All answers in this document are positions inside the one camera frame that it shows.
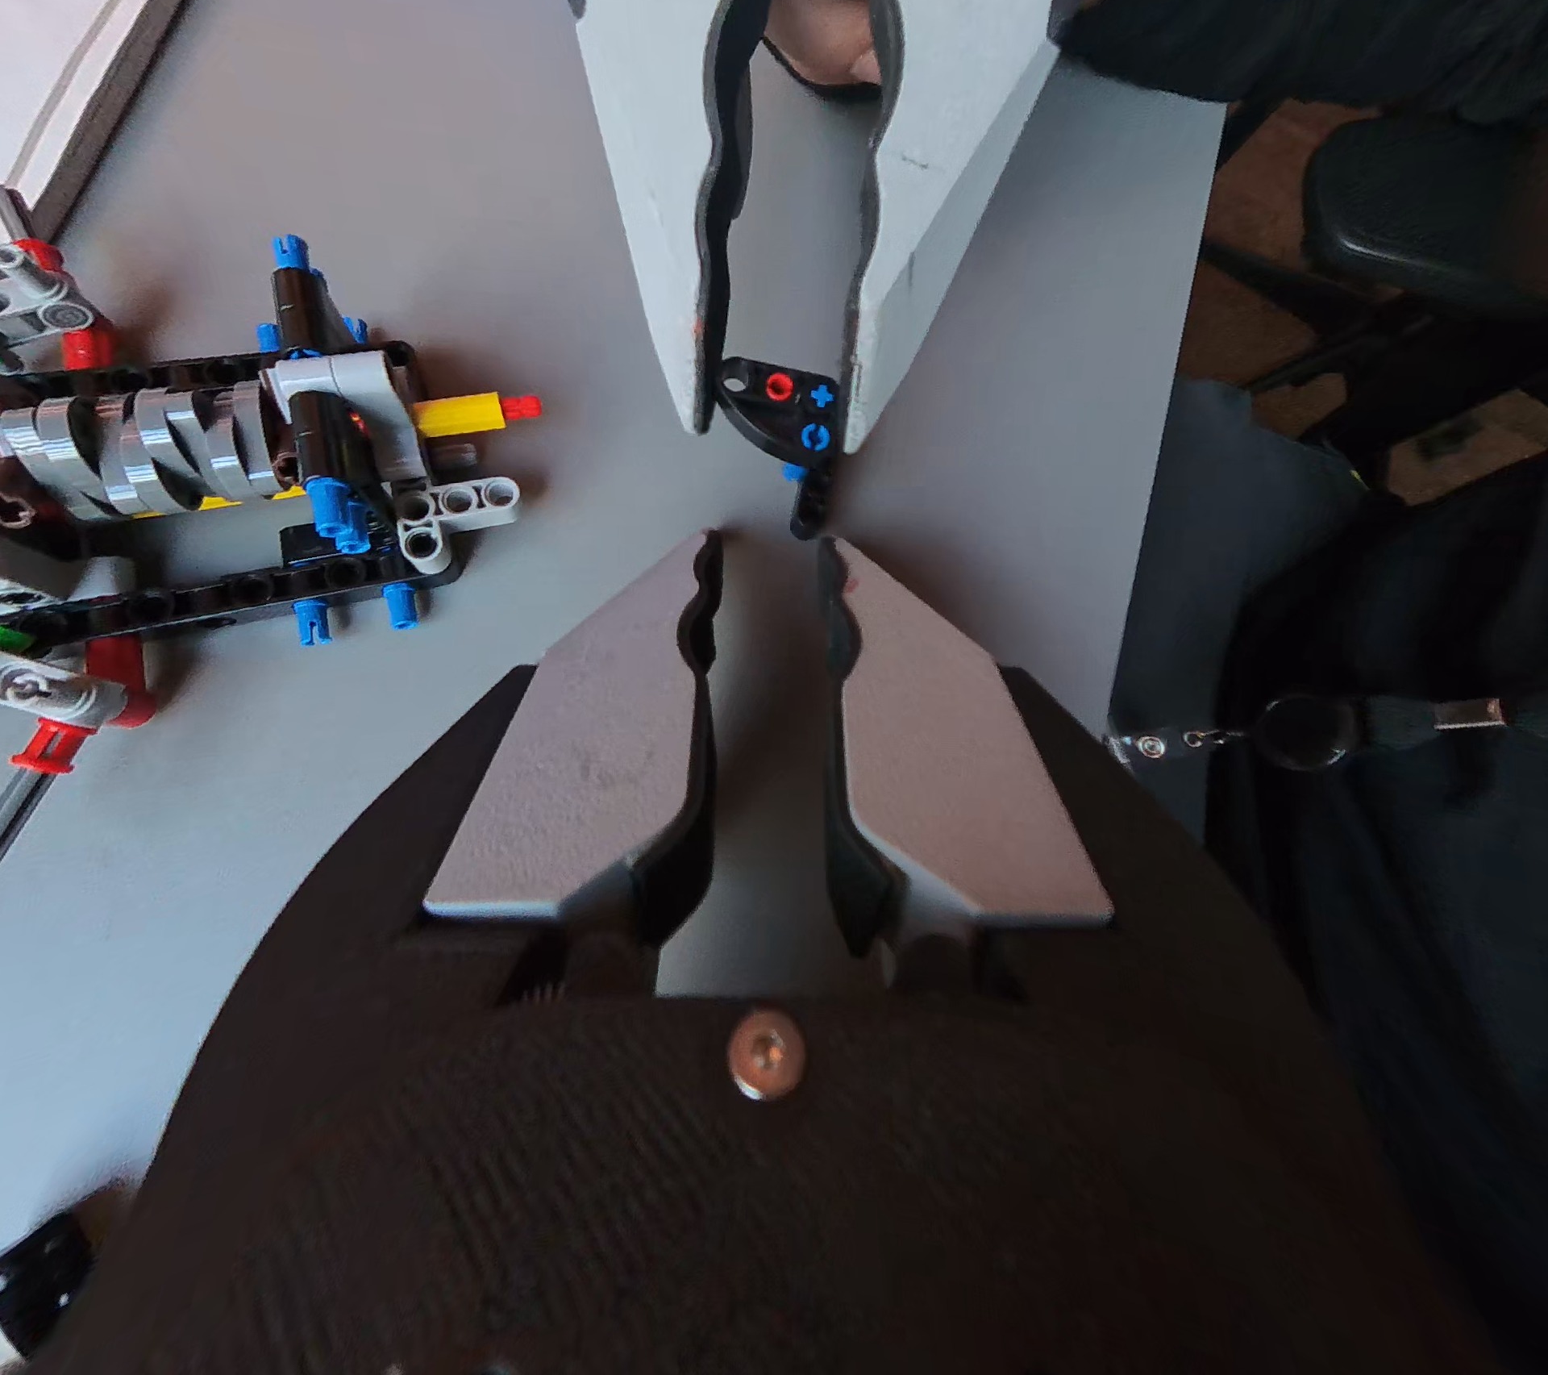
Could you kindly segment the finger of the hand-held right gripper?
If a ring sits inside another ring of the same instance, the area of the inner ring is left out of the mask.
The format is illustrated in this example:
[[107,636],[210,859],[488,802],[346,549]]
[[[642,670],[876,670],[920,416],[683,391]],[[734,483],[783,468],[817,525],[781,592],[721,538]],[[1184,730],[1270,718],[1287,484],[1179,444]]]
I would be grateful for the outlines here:
[[586,0],[576,23],[649,337],[702,436],[726,341],[739,97],[767,0]]
[[1057,61],[1054,0],[871,0],[883,116],[844,347],[855,454],[915,363]]

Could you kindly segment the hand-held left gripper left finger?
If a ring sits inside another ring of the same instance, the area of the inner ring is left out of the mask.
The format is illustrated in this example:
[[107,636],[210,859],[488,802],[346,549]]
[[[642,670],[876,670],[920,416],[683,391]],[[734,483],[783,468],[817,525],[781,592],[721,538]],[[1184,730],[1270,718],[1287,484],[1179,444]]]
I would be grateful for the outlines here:
[[425,896],[457,923],[665,944],[713,875],[725,539],[705,529],[549,649]]

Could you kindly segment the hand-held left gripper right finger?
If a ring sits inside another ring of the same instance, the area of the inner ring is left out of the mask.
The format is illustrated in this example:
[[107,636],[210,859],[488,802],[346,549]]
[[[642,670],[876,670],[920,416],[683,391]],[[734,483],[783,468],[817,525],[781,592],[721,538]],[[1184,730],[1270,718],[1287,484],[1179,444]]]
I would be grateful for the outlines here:
[[854,544],[818,550],[825,880],[863,959],[1096,931],[1113,899],[996,659]]

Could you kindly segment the black straight lego beam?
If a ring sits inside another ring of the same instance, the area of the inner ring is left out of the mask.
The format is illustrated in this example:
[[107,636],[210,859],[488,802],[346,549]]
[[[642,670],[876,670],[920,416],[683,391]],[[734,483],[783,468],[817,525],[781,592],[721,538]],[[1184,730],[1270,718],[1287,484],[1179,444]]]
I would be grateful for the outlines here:
[[800,541],[818,538],[829,518],[839,454],[820,457],[813,465],[786,462],[784,479],[794,487],[789,531]]

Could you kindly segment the black triangular lego piece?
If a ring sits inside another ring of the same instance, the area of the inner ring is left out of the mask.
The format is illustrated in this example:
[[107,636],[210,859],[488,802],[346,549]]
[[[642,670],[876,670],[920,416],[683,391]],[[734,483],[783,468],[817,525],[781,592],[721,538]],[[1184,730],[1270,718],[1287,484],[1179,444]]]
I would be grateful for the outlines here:
[[812,470],[842,454],[836,379],[755,358],[725,358],[715,397],[728,421],[765,454]]

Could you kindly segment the lego chassis assembly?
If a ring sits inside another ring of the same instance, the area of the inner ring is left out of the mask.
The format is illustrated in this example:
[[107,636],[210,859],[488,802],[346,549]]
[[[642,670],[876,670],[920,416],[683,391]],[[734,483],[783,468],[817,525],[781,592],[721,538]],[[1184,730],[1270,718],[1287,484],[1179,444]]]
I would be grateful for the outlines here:
[[[541,420],[541,397],[430,397],[415,349],[346,316],[297,236],[275,242],[273,304],[247,352],[133,365],[65,257],[30,224],[4,234],[2,699],[31,725],[23,784],[152,720],[152,639],[281,617],[323,647],[372,602],[413,631],[462,539],[518,520],[478,444]],[[157,586],[107,536],[244,507],[288,512],[278,557],[204,581]]]

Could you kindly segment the person's right hand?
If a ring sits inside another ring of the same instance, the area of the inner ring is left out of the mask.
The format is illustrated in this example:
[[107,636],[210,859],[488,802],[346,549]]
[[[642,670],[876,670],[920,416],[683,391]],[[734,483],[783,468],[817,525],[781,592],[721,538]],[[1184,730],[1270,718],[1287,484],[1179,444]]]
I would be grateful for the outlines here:
[[815,87],[881,87],[870,0],[771,0],[767,40]]

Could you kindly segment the person's grey trousers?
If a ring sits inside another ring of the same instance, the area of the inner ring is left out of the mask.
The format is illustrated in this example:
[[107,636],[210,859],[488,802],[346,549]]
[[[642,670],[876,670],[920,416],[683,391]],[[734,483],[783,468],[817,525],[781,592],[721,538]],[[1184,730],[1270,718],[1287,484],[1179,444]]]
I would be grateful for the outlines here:
[[[1349,525],[1368,491],[1349,462],[1257,421],[1250,397],[1179,376],[1139,549],[1108,726],[1216,726],[1229,642],[1258,589]],[[1212,755],[1133,768],[1207,836]]]

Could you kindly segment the black badge reel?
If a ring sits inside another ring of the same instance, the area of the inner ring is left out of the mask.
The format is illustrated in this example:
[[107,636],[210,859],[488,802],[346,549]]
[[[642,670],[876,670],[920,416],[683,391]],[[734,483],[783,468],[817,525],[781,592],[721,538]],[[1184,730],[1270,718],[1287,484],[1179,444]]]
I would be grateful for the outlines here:
[[1341,696],[1286,694],[1260,710],[1249,742],[1275,767],[1321,773],[1365,746],[1363,710]]

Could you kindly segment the person's black jacket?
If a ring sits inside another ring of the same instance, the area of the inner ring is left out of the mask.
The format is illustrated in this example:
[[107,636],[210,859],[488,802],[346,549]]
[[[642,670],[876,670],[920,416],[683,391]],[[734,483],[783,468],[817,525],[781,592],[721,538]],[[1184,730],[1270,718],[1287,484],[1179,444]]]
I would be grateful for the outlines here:
[[1547,1338],[1545,455],[1373,496],[1245,607],[1215,725],[1357,701],[1321,773],[1210,767],[1207,843],[1352,1068],[1433,1249],[1507,1365]]

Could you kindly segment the black chair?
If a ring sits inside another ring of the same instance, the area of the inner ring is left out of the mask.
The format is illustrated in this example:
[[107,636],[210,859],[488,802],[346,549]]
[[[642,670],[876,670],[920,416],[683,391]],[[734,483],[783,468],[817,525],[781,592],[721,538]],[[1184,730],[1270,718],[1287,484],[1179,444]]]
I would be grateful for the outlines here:
[[1302,215],[1307,271],[1200,249],[1313,331],[1249,394],[1344,381],[1302,442],[1384,489],[1399,444],[1515,391],[1545,400],[1545,136],[1420,113],[1347,123],[1307,165]]

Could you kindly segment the black ribbed object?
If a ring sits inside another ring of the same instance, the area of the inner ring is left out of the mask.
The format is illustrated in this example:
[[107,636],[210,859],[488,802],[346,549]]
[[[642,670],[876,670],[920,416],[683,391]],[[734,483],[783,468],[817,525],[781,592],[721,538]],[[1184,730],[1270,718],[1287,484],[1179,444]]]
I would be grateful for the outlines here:
[[38,1354],[94,1265],[93,1241],[75,1210],[55,1214],[2,1252],[2,1333],[18,1357]]

